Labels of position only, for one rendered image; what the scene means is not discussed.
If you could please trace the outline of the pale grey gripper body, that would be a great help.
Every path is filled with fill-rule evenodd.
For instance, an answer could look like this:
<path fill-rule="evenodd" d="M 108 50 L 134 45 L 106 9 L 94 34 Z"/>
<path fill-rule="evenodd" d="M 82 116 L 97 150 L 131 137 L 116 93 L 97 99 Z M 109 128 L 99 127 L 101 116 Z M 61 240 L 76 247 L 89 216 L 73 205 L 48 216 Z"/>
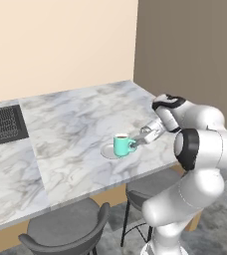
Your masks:
<path fill-rule="evenodd" d="M 165 132 L 165 127 L 161 119 L 149 122 L 140 129 L 140 140 L 143 143 L 151 143 L 158 139 Z"/>

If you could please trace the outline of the grey chair with backrest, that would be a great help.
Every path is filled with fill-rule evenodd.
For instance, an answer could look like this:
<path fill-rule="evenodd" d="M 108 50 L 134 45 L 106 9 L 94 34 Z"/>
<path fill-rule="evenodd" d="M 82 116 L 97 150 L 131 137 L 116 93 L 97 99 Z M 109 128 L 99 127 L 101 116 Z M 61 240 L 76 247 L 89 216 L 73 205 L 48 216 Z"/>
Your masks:
<path fill-rule="evenodd" d="M 31 219 L 18 238 L 33 255 L 98 255 L 110 209 L 86 198 Z"/>

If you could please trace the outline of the grey saucer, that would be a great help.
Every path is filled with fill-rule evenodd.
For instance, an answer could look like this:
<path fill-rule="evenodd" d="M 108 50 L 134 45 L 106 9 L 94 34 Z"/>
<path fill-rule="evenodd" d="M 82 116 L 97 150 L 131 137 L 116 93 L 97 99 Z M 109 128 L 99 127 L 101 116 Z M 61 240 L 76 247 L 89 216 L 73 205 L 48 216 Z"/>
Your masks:
<path fill-rule="evenodd" d="M 114 145 L 112 143 L 105 144 L 101 149 L 101 154 L 108 159 L 118 159 L 118 156 L 114 154 Z"/>

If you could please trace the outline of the teal cup of tea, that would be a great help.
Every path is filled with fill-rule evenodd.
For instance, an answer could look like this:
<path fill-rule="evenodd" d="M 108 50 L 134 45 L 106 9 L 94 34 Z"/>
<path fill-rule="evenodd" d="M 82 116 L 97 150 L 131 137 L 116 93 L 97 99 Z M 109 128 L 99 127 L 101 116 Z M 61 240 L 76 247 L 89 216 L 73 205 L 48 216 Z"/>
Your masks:
<path fill-rule="evenodd" d="M 126 133 L 118 133 L 113 138 L 113 152 L 116 156 L 127 156 L 136 151 L 135 140 Z"/>

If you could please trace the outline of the black hob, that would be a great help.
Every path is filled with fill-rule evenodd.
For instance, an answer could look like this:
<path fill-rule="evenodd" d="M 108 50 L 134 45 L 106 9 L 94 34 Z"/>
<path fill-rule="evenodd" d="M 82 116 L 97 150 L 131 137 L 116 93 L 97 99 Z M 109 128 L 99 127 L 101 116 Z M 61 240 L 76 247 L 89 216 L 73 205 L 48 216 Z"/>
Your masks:
<path fill-rule="evenodd" d="M 28 138 L 19 105 L 0 108 L 0 144 Z"/>

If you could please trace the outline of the grey stool with black legs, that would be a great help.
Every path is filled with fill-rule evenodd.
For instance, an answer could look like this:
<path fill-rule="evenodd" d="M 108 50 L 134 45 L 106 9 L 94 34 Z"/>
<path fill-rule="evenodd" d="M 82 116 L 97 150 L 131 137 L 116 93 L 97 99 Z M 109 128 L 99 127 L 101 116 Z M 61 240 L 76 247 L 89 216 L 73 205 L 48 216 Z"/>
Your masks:
<path fill-rule="evenodd" d="M 175 182 L 177 182 L 181 178 L 181 174 L 177 171 L 167 168 L 161 170 L 159 172 L 153 173 L 151 175 L 145 176 L 143 178 L 131 181 L 125 187 L 125 195 L 127 198 L 126 208 L 125 208 L 125 215 L 122 227 L 122 234 L 120 240 L 120 246 L 123 246 L 124 237 L 133 229 L 136 229 L 141 238 L 145 243 L 147 243 L 151 239 L 152 235 L 152 227 L 148 227 L 147 237 L 144 237 L 141 233 L 139 227 L 140 224 L 137 224 L 130 228 L 129 230 L 126 229 L 127 227 L 127 220 L 129 215 L 129 208 L 132 206 L 136 210 L 140 211 L 143 202 L 160 193 L 164 189 L 170 187 Z"/>

